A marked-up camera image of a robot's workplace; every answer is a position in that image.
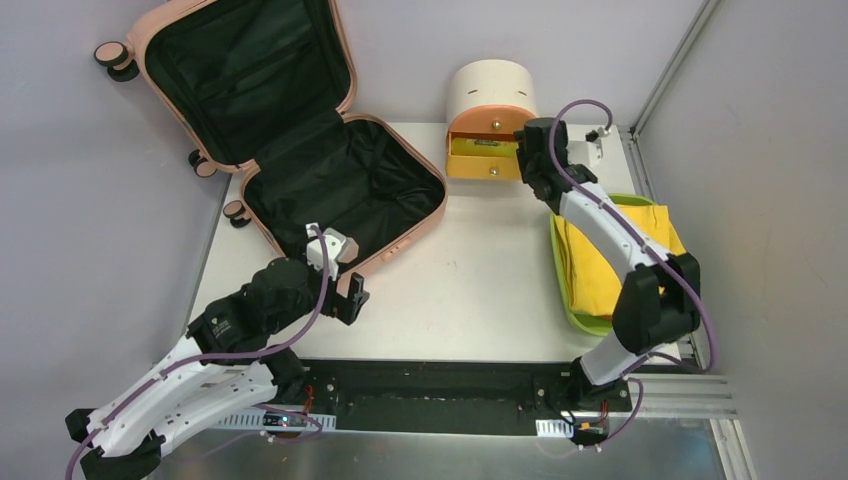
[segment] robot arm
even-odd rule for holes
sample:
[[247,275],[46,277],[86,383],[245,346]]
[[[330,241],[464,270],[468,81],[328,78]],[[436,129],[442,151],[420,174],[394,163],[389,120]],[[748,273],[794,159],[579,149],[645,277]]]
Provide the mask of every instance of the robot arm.
[[[258,360],[238,354],[247,357],[264,348],[271,335],[313,308],[346,324],[356,320],[369,296],[362,277],[353,275],[347,297],[336,292],[338,262],[350,258],[355,244],[333,229],[324,237],[328,265],[322,249],[313,245],[317,239],[307,246],[305,261],[272,261],[239,291],[210,303],[165,358],[121,396],[97,410],[68,415],[71,437],[80,443],[90,438],[93,450],[81,461],[88,480],[140,479],[162,456],[221,417],[300,392],[304,370],[290,349]],[[324,269],[327,292],[316,307]],[[192,360],[205,354],[230,358]],[[226,381],[214,385],[222,377]]]
[[[551,128],[552,118],[537,118],[515,133],[522,180],[539,200],[586,235],[609,261],[622,283],[621,295],[613,311],[613,332],[572,364],[570,385],[562,402],[574,405],[609,389],[651,350],[676,341],[700,326],[700,317],[691,299],[648,255],[646,247],[656,252],[695,291],[700,286],[700,268],[692,255],[672,255],[626,216],[622,215],[625,225],[612,216],[610,210],[621,211],[597,184],[597,177],[585,164],[569,164],[571,151],[588,149],[571,148],[571,143],[583,142],[569,143],[565,124],[560,122],[555,132],[554,150],[564,163],[561,166],[566,173],[582,188],[575,188],[563,178],[554,167],[548,150]],[[596,198],[590,198],[586,192]],[[632,232],[644,240],[645,246],[635,241]]]

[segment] folded yellow towel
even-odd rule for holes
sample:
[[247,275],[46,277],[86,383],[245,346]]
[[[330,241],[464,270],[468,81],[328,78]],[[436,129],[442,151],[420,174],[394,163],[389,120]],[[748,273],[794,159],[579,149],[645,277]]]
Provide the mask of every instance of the folded yellow towel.
[[[685,253],[664,205],[619,208],[633,223],[671,253]],[[609,317],[621,293],[621,282],[592,242],[574,225],[556,217],[560,249],[565,257],[568,308],[572,312]]]

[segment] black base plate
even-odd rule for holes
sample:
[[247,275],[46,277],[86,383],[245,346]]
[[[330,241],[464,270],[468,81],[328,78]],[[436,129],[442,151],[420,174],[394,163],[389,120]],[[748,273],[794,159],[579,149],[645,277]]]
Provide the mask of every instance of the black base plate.
[[[563,388],[569,372],[568,363],[303,363],[313,412],[336,415],[337,429],[410,433],[536,435],[537,419],[560,418],[538,393]],[[622,388],[626,396],[616,389],[609,411],[630,411]]]

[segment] white table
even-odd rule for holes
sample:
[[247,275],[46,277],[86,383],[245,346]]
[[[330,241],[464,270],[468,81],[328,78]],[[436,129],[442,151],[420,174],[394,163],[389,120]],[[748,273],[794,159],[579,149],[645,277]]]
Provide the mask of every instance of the white table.
[[[392,124],[444,172],[445,125]],[[570,125],[569,137],[589,126]],[[633,193],[613,127],[592,170],[612,193]],[[225,202],[239,198],[234,175]],[[441,224],[397,255],[365,288],[371,299],[352,326],[319,318],[295,346],[301,358],[487,362],[570,361],[600,339],[572,327],[563,310],[552,257],[548,208],[520,182],[448,179]],[[250,281],[275,252],[259,231],[221,216],[190,318]],[[301,319],[271,343],[289,338]],[[666,353],[679,356],[675,345]]]

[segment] open suitcase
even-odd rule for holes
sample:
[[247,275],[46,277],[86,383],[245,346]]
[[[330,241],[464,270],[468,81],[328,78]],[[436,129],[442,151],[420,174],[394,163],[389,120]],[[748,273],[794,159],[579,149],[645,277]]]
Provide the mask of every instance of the open suitcase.
[[340,293],[441,219],[439,171],[380,119],[346,112],[356,75],[334,0],[172,0],[127,39],[95,58],[116,81],[142,73],[199,147],[199,175],[245,172],[228,216],[281,255],[304,252],[307,223],[355,240]]

